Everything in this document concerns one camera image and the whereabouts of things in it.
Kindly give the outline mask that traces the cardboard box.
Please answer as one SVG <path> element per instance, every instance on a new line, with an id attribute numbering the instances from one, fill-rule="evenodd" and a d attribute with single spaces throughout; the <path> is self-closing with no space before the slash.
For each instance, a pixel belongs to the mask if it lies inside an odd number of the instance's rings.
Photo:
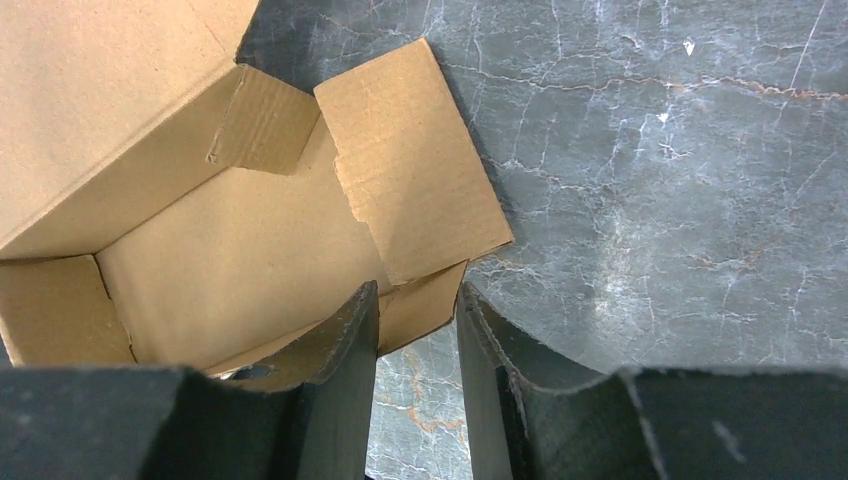
<path id="1" fill-rule="evenodd" d="M 14 366 L 258 362 L 378 289 L 380 353 L 513 233 L 424 39 L 305 92 L 237 59 L 255 1 L 1 5 Z"/>

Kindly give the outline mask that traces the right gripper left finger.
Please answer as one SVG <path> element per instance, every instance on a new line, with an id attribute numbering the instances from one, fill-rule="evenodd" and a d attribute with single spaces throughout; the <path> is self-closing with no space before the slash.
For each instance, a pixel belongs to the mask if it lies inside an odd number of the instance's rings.
<path id="1" fill-rule="evenodd" d="M 5 479 L 361 479 L 378 350 L 375 282 L 227 380 L 187 367 L 1 374 Z"/>

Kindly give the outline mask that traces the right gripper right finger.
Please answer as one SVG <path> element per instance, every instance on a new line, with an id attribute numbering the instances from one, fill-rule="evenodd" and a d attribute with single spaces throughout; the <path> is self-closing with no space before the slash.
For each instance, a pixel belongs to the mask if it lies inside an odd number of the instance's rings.
<path id="1" fill-rule="evenodd" d="M 456 323 L 477 479 L 843 479 L 841 368 L 623 367 L 540 343 L 463 284 Z"/>

